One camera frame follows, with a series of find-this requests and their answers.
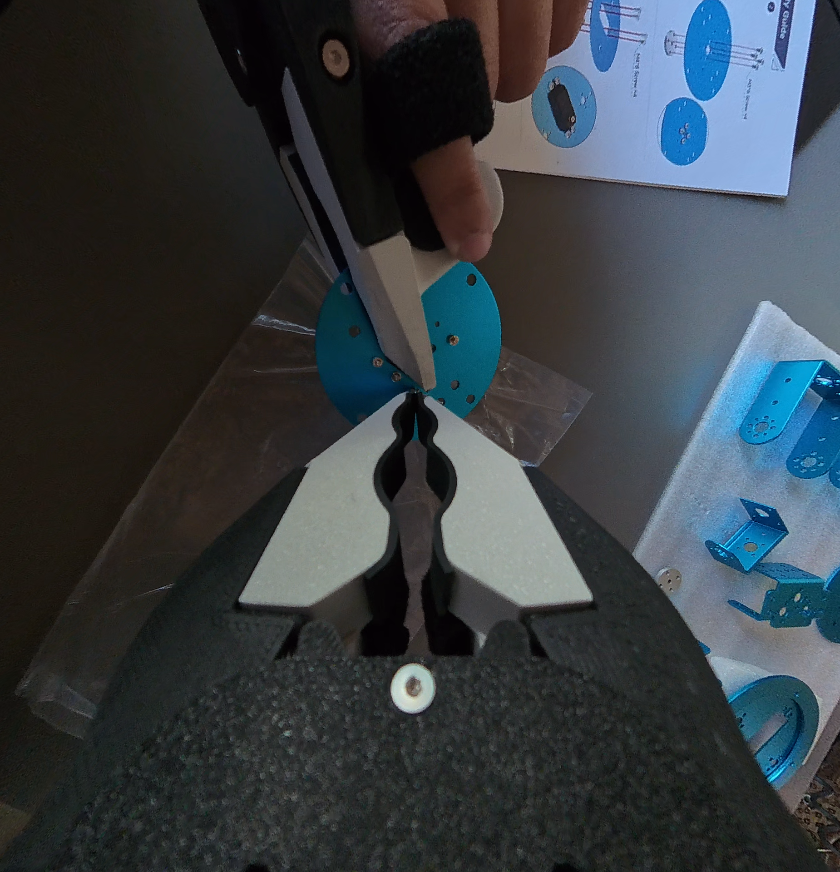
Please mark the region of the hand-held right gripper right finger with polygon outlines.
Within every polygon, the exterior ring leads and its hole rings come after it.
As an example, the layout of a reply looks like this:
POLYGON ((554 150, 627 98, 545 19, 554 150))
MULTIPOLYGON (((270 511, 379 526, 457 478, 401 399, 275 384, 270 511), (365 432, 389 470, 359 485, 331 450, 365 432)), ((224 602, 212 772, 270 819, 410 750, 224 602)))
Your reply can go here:
POLYGON ((428 616, 471 631, 592 605, 593 594, 523 466, 431 398, 418 401, 433 520, 428 616))

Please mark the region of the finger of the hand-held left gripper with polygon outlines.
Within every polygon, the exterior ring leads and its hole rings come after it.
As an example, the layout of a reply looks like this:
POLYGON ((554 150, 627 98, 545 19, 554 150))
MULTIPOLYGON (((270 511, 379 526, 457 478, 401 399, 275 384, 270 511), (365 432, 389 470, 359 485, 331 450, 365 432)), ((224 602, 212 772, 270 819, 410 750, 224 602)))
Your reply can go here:
POLYGON ((336 233, 382 351, 424 389, 434 388, 435 364, 408 238, 399 231, 367 247, 353 238, 288 70, 283 76, 282 95, 295 147, 336 233))
POLYGON ((285 145, 280 147, 278 159, 287 184, 295 196, 295 201, 321 253, 324 266, 330 275, 341 274, 347 268, 347 261, 341 250, 336 232, 307 176, 295 146, 285 145))

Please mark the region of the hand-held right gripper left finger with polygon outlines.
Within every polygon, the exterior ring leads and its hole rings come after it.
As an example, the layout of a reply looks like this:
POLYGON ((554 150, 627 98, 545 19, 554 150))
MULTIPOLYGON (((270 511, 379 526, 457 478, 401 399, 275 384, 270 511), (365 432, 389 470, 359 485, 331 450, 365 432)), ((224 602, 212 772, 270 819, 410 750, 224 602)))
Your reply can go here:
POLYGON ((239 597, 245 609, 373 611, 395 560, 393 498, 406 478, 414 395, 399 395, 306 465, 239 597))

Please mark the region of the blue round metal plate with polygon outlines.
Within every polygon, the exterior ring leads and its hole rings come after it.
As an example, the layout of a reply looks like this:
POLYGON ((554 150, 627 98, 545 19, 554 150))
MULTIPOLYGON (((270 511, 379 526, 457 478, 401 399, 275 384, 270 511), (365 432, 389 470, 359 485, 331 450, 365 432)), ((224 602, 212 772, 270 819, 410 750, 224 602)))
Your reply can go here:
MULTIPOLYGON (((483 397, 501 352, 499 307, 475 265, 457 263, 422 297, 436 369, 429 395, 459 417, 483 397)), ((327 397, 351 425, 397 394, 420 389, 383 354, 371 320, 344 271, 323 299, 316 363, 327 397)))

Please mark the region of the clear plastic bag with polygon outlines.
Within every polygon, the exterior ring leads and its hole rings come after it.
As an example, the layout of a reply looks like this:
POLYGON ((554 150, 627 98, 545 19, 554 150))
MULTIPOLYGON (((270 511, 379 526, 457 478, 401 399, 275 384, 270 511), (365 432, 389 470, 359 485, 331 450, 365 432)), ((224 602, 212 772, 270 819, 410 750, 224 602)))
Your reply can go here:
MULTIPOLYGON (((306 465, 357 426, 328 400, 317 370, 313 325, 334 281, 319 250, 305 241, 68 600, 20 689, 50 725, 81 738, 165 592, 224 530, 294 474, 289 504, 306 465)), ((430 569, 440 500, 426 482, 427 452, 418 436, 423 397, 413 389, 399 395, 416 397, 415 432, 404 447, 406 478, 392 502, 398 540, 389 569, 404 576, 413 542, 424 536, 430 569)), ((494 422, 481 435, 513 452, 519 445, 513 424, 522 431, 523 420, 515 416, 509 427, 494 422)), ((238 592, 227 594, 226 611, 239 605, 278 523, 263 522, 262 545, 239 546, 250 567, 239 570, 238 592)), ((372 611, 284 612, 327 622, 360 645, 372 611)))

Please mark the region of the person's left hand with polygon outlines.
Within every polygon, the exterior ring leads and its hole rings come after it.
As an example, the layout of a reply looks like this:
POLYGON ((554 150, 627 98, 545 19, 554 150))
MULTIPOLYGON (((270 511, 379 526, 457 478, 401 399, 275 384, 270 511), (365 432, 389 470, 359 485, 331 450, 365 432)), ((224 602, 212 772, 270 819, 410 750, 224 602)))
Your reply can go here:
MULTIPOLYGON (((479 31, 491 96, 504 103, 533 92, 548 58, 578 36, 586 8, 579 1, 351 3, 360 47, 372 59, 428 25, 469 18, 479 31)), ((484 258, 494 222, 470 137, 419 156, 411 170, 449 253, 471 263, 484 258)))

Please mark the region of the white foam sheet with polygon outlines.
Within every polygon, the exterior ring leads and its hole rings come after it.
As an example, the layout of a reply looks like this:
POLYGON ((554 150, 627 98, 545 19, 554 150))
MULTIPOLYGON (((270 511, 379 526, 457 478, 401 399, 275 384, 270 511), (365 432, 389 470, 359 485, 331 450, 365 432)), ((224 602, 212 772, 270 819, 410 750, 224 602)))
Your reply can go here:
POLYGON ((765 446, 748 445, 737 432, 773 365, 797 359, 827 360, 840 370, 839 354, 785 311, 761 302, 633 552, 651 575, 664 569, 682 574, 671 602, 713 657, 793 675, 817 696, 814 746, 780 789, 789 810, 801 801, 840 730, 840 644, 822 638, 815 624, 773 629, 728 605, 736 599, 759 610, 771 580, 720 564, 705 541, 725 541, 743 524, 743 497, 777 509, 789 529, 771 560, 815 575, 839 567, 840 489, 826 476, 799 480, 785 469, 818 398, 806 397, 784 434, 765 446))

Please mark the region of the blue round metal base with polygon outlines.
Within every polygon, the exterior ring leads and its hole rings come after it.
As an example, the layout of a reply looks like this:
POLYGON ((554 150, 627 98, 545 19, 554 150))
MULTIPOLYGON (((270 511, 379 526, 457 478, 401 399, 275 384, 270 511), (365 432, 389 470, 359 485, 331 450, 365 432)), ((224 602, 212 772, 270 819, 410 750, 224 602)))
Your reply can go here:
POLYGON ((785 786, 818 731, 818 700, 806 682, 786 674, 742 670, 721 681, 741 736, 771 786, 785 786))

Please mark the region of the white instruction booklet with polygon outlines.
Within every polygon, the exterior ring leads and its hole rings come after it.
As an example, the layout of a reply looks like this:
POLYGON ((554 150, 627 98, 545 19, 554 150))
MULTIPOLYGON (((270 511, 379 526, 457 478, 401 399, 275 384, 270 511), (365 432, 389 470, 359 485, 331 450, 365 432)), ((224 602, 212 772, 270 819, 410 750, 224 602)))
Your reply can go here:
POLYGON ((594 1, 533 94, 498 103, 505 170, 785 197, 813 1, 594 1))

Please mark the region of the small blue bracket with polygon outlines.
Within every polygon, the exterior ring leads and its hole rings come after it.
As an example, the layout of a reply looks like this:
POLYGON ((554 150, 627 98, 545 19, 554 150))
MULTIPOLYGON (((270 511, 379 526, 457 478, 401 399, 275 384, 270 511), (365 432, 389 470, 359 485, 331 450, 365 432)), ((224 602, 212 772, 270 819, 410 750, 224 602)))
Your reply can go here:
POLYGON ((723 544, 706 540, 705 547, 720 563, 743 574, 774 550, 789 531, 774 507, 741 498, 748 520, 723 544))

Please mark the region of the blue perforated plate bracket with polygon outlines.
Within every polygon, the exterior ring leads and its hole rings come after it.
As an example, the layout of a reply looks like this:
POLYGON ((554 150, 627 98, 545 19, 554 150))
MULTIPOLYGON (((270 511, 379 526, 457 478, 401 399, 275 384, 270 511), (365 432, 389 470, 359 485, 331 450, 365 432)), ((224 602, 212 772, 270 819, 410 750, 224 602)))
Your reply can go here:
POLYGON ((776 586, 766 591, 759 612, 732 599, 731 607, 773 628, 806 627, 823 615, 827 599, 823 577, 782 562, 761 561, 752 570, 775 580, 776 586))

